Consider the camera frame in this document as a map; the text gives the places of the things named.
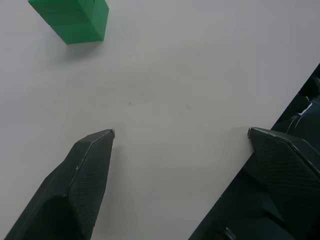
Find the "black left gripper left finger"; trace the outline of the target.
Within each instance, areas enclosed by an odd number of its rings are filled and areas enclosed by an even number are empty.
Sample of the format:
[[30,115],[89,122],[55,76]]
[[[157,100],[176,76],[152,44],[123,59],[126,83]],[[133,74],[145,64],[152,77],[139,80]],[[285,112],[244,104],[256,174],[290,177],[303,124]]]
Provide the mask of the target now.
[[104,198],[115,131],[77,141],[41,183],[4,240],[90,240]]

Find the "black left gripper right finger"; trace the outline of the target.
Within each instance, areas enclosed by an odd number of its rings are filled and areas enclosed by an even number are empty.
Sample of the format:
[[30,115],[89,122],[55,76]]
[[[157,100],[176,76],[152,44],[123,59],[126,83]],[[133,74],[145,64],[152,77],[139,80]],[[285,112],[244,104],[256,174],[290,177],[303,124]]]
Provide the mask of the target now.
[[305,140],[251,127],[248,138],[266,185],[291,229],[320,229],[320,153]]

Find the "green block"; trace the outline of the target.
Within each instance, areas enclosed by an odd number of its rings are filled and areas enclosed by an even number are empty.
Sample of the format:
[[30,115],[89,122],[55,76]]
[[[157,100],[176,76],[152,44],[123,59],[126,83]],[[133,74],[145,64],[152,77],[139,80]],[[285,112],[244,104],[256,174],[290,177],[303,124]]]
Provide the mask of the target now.
[[101,42],[109,7],[106,0],[28,0],[28,3],[67,44]]

